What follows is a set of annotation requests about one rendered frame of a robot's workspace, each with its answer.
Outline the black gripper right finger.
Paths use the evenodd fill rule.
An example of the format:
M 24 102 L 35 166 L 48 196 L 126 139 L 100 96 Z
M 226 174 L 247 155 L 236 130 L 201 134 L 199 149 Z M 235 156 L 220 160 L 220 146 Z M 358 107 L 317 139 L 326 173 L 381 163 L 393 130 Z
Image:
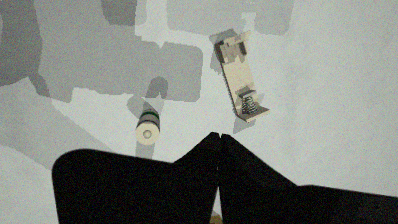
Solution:
M 398 197 L 297 186 L 229 134 L 217 170 L 223 224 L 398 224 Z

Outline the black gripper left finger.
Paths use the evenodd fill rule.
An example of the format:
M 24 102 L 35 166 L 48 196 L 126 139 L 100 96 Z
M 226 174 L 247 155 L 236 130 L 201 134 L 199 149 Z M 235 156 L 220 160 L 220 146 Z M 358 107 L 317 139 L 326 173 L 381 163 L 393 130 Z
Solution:
M 51 169 L 58 224 L 66 216 L 119 224 L 209 224 L 221 139 L 211 132 L 173 163 L 80 148 Z

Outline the grey cylindrical battery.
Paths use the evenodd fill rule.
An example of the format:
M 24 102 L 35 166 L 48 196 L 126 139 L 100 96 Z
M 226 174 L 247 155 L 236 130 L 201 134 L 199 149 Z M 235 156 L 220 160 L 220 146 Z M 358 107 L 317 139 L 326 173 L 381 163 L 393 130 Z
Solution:
M 136 140 L 143 145 L 154 144 L 160 134 L 160 118 L 154 109 L 146 109 L 141 114 L 135 130 Z

